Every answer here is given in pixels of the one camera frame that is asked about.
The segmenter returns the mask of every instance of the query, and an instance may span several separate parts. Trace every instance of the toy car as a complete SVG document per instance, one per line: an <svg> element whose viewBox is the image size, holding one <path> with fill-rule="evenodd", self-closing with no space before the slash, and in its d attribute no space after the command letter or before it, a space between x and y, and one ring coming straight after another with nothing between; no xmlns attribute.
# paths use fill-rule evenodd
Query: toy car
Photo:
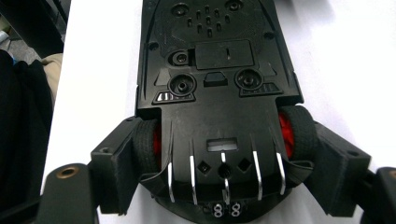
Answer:
<svg viewBox="0 0 396 224"><path fill-rule="evenodd" d="M145 1L134 159L191 221L247 222L312 172L317 134L268 0Z"/></svg>

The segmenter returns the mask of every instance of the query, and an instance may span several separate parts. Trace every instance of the black tire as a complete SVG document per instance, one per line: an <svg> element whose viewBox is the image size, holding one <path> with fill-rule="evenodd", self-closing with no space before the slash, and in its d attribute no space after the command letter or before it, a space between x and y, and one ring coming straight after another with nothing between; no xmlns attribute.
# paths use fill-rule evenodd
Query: black tire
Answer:
<svg viewBox="0 0 396 224"><path fill-rule="evenodd" d="M312 161L316 152L318 136L311 114L300 105L280 107L279 115L281 114L289 120L294 140L290 160Z"/></svg>
<svg viewBox="0 0 396 224"><path fill-rule="evenodd" d="M134 133L134 156L140 174L158 173L159 167L154 154L154 132L157 120L142 120Z"/></svg>

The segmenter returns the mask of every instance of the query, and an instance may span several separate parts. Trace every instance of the white surface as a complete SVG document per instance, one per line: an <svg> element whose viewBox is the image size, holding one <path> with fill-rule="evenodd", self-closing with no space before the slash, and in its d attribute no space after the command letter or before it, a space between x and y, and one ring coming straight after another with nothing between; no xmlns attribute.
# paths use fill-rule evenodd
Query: white surface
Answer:
<svg viewBox="0 0 396 224"><path fill-rule="evenodd" d="M88 163L90 152L134 113L141 1L73 1L45 174ZM313 117L396 166L394 0L276 1L294 69ZM359 223L326 217L305 187L253 223ZM127 217L101 223L189 223L136 191Z"/></svg>

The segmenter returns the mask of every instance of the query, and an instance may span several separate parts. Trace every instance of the black fabric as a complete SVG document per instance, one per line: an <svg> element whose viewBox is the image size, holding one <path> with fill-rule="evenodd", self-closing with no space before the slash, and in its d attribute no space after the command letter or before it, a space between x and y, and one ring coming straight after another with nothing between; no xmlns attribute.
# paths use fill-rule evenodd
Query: black fabric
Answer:
<svg viewBox="0 0 396 224"><path fill-rule="evenodd" d="M39 197L52 120L42 64L0 50L0 212Z"/></svg>

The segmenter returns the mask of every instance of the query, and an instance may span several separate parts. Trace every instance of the wheel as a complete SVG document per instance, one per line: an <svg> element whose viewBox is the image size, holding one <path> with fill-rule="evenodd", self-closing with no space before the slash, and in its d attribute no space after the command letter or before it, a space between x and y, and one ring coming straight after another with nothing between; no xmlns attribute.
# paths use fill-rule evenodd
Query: wheel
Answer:
<svg viewBox="0 0 396 224"><path fill-rule="evenodd" d="M161 167L161 126L156 119L142 120L134 133L134 156L140 174L157 173Z"/></svg>
<svg viewBox="0 0 396 224"><path fill-rule="evenodd" d="M311 161L318 136L315 122L300 105L279 108L279 121L288 157L291 161Z"/></svg>

